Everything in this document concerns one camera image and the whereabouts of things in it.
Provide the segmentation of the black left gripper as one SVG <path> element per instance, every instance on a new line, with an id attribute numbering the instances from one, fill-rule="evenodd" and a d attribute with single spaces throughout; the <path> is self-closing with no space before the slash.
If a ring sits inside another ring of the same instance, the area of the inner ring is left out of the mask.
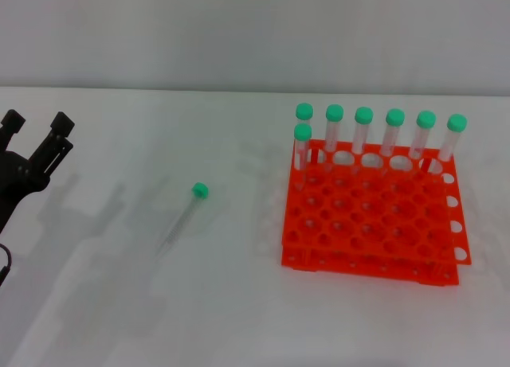
<path id="1" fill-rule="evenodd" d="M 23 198 L 48 186 L 53 171 L 73 148 L 68 136 L 75 123 L 59 111 L 50 124 L 50 132 L 29 160 L 5 151 L 25 121 L 14 109 L 10 109 L 1 121 L 1 231 Z"/>

